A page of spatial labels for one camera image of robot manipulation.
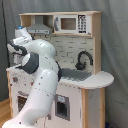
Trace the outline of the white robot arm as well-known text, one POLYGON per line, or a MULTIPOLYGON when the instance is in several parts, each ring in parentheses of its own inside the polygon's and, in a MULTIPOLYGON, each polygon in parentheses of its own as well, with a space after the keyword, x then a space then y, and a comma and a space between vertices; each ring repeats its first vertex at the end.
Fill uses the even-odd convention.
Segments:
POLYGON ((7 48, 23 57, 18 69, 33 75, 35 80, 22 110, 2 128, 36 128, 36 121, 49 114, 61 79, 61 68, 54 60, 56 50, 48 41, 33 40, 25 27, 15 30, 15 38, 7 48))

